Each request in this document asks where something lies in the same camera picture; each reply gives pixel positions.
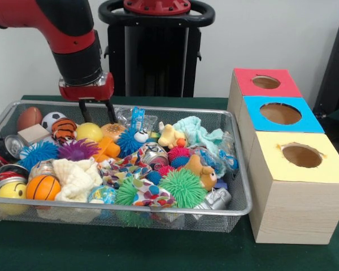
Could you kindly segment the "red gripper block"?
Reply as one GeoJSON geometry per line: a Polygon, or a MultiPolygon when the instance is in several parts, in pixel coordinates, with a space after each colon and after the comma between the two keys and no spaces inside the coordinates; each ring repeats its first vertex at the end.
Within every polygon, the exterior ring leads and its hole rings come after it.
{"type": "Polygon", "coordinates": [[[105,72],[95,82],[89,85],[71,86],[63,78],[59,80],[61,96],[68,101],[79,101],[79,107],[85,123],[91,123],[92,117],[86,108],[84,100],[104,101],[110,124],[118,122],[113,104],[109,100],[114,93],[114,78],[112,73],[105,72]]]}

